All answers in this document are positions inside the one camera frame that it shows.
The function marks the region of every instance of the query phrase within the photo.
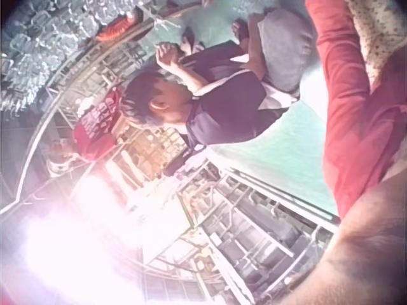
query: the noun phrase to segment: pink clothing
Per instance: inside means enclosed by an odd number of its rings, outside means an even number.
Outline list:
[[[306,0],[329,92],[323,168],[344,218],[392,164],[406,136],[406,54],[383,68],[371,91],[359,36],[344,0]]]

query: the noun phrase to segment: sandal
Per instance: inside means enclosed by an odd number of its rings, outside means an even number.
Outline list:
[[[232,31],[239,42],[242,42],[242,40],[249,38],[249,26],[243,19],[236,19],[231,26]]]
[[[190,27],[185,28],[183,37],[182,37],[182,43],[184,46],[189,46],[189,50],[183,51],[186,55],[191,55],[193,53],[193,45],[195,43],[195,35],[193,34],[193,31],[191,30]]]

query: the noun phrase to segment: hand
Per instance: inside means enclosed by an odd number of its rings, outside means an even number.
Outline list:
[[[178,49],[172,43],[160,43],[155,52],[157,64],[171,72],[178,70],[180,67]]]
[[[265,14],[253,13],[249,16],[249,24],[257,25],[265,18]]]

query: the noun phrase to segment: metal frame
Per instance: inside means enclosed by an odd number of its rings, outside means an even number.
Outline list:
[[[164,11],[160,15],[160,18],[171,18],[174,17],[178,14],[185,13],[191,9],[197,8],[200,6],[200,3],[190,3],[185,6],[181,6],[175,10],[167,10]],[[91,47],[90,50],[87,51],[85,56],[80,58],[78,61],[76,60],[77,57],[79,56],[79,52],[76,52],[73,54],[70,58],[68,58],[64,64],[56,71],[56,73],[52,76],[52,78],[49,80],[49,82],[46,85],[47,91],[49,89],[52,89],[53,87],[57,86],[57,84],[60,84],[61,81],[65,81],[68,76],[72,76],[71,70],[69,69],[68,75],[63,75],[62,71],[66,67],[71,67],[72,64],[74,66],[81,66],[84,65],[85,68],[79,71],[78,75],[73,75],[72,78],[67,82],[66,85],[62,86],[63,88],[59,88],[59,92],[57,93],[57,96],[54,98],[53,103],[46,109],[45,113],[43,114],[43,117],[41,118],[40,122],[38,123],[30,141],[27,147],[27,150],[25,152],[24,160],[23,160],[23,165],[22,165],[22,170],[21,170],[21,175],[20,179],[18,181],[18,187],[17,191],[15,194],[15,200],[14,202],[10,203],[8,206],[4,207],[0,211],[0,215],[6,213],[8,210],[16,206],[20,200],[21,200],[21,193],[24,185],[24,180],[25,176],[27,175],[28,167],[31,162],[31,159],[34,155],[34,152],[39,144],[39,141],[44,134],[46,127],[50,123],[50,121],[53,119],[53,115],[58,111],[61,102],[64,100],[64,98],[67,97],[68,93],[74,89],[75,85],[80,85],[80,83],[83,80],[83,77],[90,75],[92,73],[92,70],[94,67],[96,67],[98,64],[102,63],[103,60],[111,54],[114,50],[119,48],[121,45],[125,44],[126,42],[130,41],[137,35],[151,29],[155,24],[154,19],[147,19],[143,21],[143,23],[135,26],[133,29],[131,29],[128,33],[125,34],[123,39],[120,41],[111,43],[111,44],[102,44],[98,43],[95,46]],[[92,60],[92,62],[89,62],[89,57],[96,57]]]

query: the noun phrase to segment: red object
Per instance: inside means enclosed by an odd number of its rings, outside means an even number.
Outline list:
[[[120,117],[121,96],[121,88],[114,87],[107,93],[105,101],[89,109],[76,124],[73,138],[83,160],[98,160],[116,146],[111,131]]]
[[[121,18],[113,24],[108,25],[98,36],[96,36],[96,40],[112,41],[126,32],[133,24],[135,24],[135,22],[136,18]]]
[[[307,0],[329,92],[324,175],[341,218],[382,179],[406,136],[406,47],[372,92],[359,36],[344,0]]]

